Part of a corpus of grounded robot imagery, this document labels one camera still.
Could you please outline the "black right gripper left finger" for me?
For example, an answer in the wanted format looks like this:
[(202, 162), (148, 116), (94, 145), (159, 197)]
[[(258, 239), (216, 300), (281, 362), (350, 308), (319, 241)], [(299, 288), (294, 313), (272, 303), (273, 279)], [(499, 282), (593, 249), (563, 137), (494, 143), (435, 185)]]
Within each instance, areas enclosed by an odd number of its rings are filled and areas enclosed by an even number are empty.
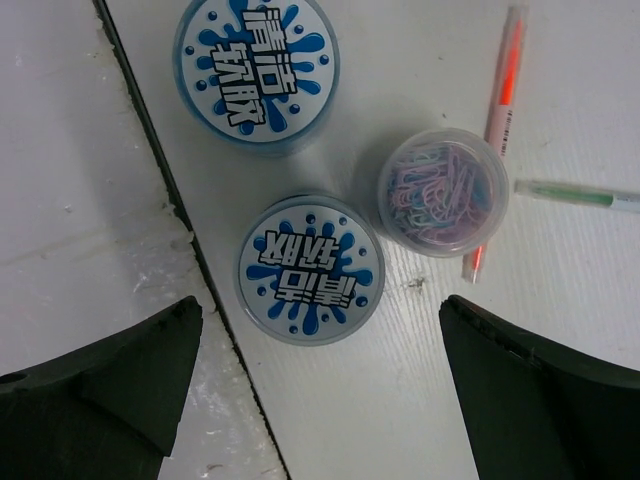
[(4, 479), (155, 479), (172, 453), (203, 329), (186, 297), (1, 378)]

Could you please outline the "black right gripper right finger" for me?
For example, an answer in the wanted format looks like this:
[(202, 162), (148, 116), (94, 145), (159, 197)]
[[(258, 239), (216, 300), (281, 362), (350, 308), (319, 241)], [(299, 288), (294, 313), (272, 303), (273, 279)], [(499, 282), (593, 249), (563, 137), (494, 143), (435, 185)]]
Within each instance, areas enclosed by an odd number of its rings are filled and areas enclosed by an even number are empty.
[(636, 479), (639, 373), (452, 295), (439, 311), (482, 479)]

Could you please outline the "small blue slime jar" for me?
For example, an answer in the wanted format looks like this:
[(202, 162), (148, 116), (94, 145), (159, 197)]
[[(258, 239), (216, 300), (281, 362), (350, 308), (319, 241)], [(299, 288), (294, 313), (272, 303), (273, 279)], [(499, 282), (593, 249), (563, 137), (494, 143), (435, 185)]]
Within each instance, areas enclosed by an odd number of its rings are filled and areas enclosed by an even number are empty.
[(268, 336), (322, 346), (355, 333), (385, 284), (373, 228), (344, 202), (300, 194), (267, 208), (245, 236), (234, 286), (243, 310)]

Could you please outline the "orange highlighter pen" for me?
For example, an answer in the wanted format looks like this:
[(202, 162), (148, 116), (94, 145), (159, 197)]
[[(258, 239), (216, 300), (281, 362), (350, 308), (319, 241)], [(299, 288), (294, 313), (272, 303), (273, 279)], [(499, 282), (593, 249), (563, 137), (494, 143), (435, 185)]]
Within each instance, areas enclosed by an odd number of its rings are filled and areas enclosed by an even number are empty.
[(510, 5), (503, 29), (485, 140), (504, 161), (528, 25), (526, 5)]

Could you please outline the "large blue slime jar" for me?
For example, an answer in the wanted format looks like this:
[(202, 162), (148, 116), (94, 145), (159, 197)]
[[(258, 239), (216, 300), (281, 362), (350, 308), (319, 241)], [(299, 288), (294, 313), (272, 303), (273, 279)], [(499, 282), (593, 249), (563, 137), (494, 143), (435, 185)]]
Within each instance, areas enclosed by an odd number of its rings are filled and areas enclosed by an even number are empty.
[(280, 156), (324, 122), (340, 53), (315, 1), (193, 1), (176, 30), (173, 72), (183, 103), (214, 134)]

